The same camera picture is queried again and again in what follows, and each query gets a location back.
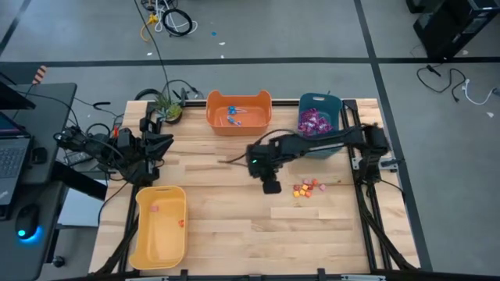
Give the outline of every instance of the black floor stripe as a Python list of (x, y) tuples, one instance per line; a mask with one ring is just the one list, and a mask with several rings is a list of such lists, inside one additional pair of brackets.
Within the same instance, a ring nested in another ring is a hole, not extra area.
[[(370, 58), (373, 77), (375, 78), (375, 83), (377, 85), (380, 104), (382, 105), (382, 110), (384, 112), (385, 126), (387, 127), (391, 138), (394, 156), (399, 159), (404, 159), (401, 143), (399, 142), (398, 130), (396, 129), (396, 123), (394, 121), (394, 116), (392, 115), (388, 93), (386, 92), (384, 79), (382, 78), (382, 73), (380, 72), (380, 66), (377, 61), (377, 55), (375, 54), (375, 47), (373, 46), (370, 30), (368, 29), (368, 23), (366, 22), (365, 12), (363, 11), (361, 0), (354, 0), (354, 3), (356, 12), (358, 13), (362, 35), (365, 39), (366, 50), (368, 51), (368, 56)], [(410, 225), (412, 227), (413, 239), (415, 240), (416, 250), (419, 255), (420, 267), (426, 271), (432, 271), (429, 252), (427, 250), (425, 237), (423, 235), (422, 224), (420, 222), (419, 213), (416, 208), (415, 197), (413, 195), (412, 186), (409, 180), (408, 169), (406, 168), (405, 164), (399, 165), (399, 177), (401, 179), (402, 188), (405, 191), (405, 203), (408, 209), (408, 216)]]
[(7, 47), (7, 44), (9, 43), (10, 38), (13, 36), (14, 31), (16, 31), (17, 25), (21, 21), (21, 17), (23, 16), (24, 12), (28, 9), (28, 6), (30, 5), (31, 0), (24, 0), (23, 4), (21, 5), (21, 8), (19, 9), (19, 12), (16, 14), (16, 18), (12, 21), (10, 24), (9, 29), (5, 33), (2, 42), (0, 42), (0, 56), (2, 53), (5, 51), (5, 47)]
[[(427, 64), (440, 61), (427, 58), (248, 58), (248, 59), (164, 59), (166, 66), (223, 66), (251, 64)], [(500, 57), (453, 58), (448, 63), (500, 62)], [(47, 67), (107, 67), (107, 66), (161, 66), (159, 60), (115, 60), (115, 61), (61, 61), (61, 62), (0, 62), (0, 66), (47, 66)]]

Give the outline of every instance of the white cable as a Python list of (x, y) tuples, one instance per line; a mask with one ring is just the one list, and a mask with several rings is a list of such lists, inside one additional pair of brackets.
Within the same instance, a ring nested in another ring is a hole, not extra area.
[(470, 80), (467, 79), (465, 86), (462, 86), (462, 90), (465, 92), (466, 98), (470, 102), (474, 103), (475, 105), (484, 105), (484, 104), (486, 104), (488, 102), (488, 100), (490, 99), (491, 94), (493, 94), (493, 92), (497, 90), (497, 88), (491, 89), (490, 93), (487, 95), (486, 99), (483, 102), (475, 102), (475, 101), (473, 101), (472, 99), (469, 98), (469, 94), (467, 92), (467, 89), (469, 88), (469, 83), (470, 83)]
[[(160, 9), (160, 8), (158, 7), (158, 1), (159, 1), (159, 0), (157, 0), (157, 1), (155, 2), (155, 10), (156, 10), (156, 15), (158, 16), (159, 21), (158, 21), (158, 23), (156, 23), (156, 25), (155, 25), (155, 31), (156, 31), (156, 32), (162, 32), (162, 30), (163, 30), (162, 18), (163, 18), (163, 13), (165, 12), (165, 10), (164, 10), (163, 8), (161, 8), (161, 9)], [(166, 9), (167, 9), (167, 10), (169, 10), (169, 9), (170, 9), (170, 7), (169, 7), (169, 4), (167, 3), (167, 0), (163, 0), (163, 3), (165, 3)], [(193, 20), (192, 22), (193, 22), (193, 24), (194, 24), (194, 27), (193, 27), (193, 29), (192, 29), (191, 31), (189, 31), (189, 33), (188, 33), (188, 34), (192, 34), (193, 32), (195, 32), (195, 31), (198, 29), (198, 22), (197, 22), (196, 20)], [(188, 24), (189, 24), (189, 22), (183, 23), (183, 24), (181, 24), (181, 25), (176, 25), (176, 24), (175, 24), (175, 22), (173, 21), (173, 18), (172, 18), (172, 13), (170, 13), (170, 14), (167, 16), (167, 18), (166, 18), (166, 25), (167, 25), (168, 27), (172, 27), (172, 28), (173, 28), (175, 31), (177, 31), (177, 32), (179, 32), (179, 30), (178, 30), (178, 28), (179, 28), (179, 27), (184, 27), (184, 26), (186, 26), (186, 25), (188, 25)]]

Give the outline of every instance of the wooden table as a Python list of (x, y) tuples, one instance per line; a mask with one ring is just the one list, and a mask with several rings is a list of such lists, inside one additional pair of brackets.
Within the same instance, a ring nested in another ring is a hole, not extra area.
[[(362, 123), (383, 124), (376, 99), (358, 99), (357, 103)], [(136, 136), (146, 106), (146, 101), (127, 104), (123, 126)], [(294, 129), (297, 115), (296, 107), (274, 107), (268, 130)], [(179, 275), (181, 269), (188, 269), (190, 275), (315, 274), (318, 268), (325, 268), (327, 274), (370, 271), (347, 149), (327, 160), (301, 158), (286, 164), (278, 173), (283, 192), (265, 195), (260, 181), (251, 178), (245, 167), (217, 162), (241, 155), (257, 137), (214, 135), (204, 108), (186, 108), (181, 123), (163, 126), (162, 132), (173, 133), (175, 142), (165, 154), (166, 163), (154, 185), (184, 188), (189, 208), (188, 249), (174, 269), (142, 271), (142, 275)], [(395, 173), (382, 174), (399, 185)], [(311, 198), (292, 196), (294, 184), (312, 178), (327, 189), (314, 190)], [(122, 185), (112, 182), (106, 197)], [(378, 183), (376, 189), (386, 234), (418, 267), (401, 192), (386, 183)], [(90, 272), (100, 268), (120, 242), (130, 192), (131, 187), (125, 187), (104, 208)], [(372, 239), (377, 265), (382, 268), (373, 232)], [(129, 254), (134, 249), (132, 243)]]

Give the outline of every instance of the potted plant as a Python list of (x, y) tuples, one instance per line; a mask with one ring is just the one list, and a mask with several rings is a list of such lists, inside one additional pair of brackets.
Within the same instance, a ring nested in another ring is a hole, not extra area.
[(156, 110), (165, 123), (177, 124), (182, 117), (182, 108), (179, 104), (172, 102), (170, 97), (159, 94), (156, 97)]

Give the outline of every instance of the black computer tower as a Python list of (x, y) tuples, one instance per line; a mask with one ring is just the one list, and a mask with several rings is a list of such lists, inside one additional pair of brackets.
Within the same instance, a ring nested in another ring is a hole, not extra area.
[(500, 12), (500, 0), (434, 0), (413, 24), (432, 59), (450, 59)]

